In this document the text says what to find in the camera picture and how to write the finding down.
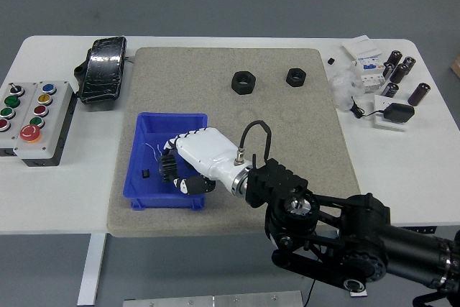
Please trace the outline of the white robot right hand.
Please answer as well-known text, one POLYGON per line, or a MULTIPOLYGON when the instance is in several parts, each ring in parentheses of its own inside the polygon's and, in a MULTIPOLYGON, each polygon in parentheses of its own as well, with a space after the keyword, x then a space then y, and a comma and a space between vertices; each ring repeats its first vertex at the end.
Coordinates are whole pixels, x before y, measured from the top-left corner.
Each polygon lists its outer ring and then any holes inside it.
POLYGON ((245 196, 247 176, 252 162, 244 159, 244 148, 237 147, 213 127, 192 130, 169 139, 165 154, 176 151, 197 172, 191 178, 172 177, 174 186, 185 195, 212 191, 221 182, 234 196, 245 196))

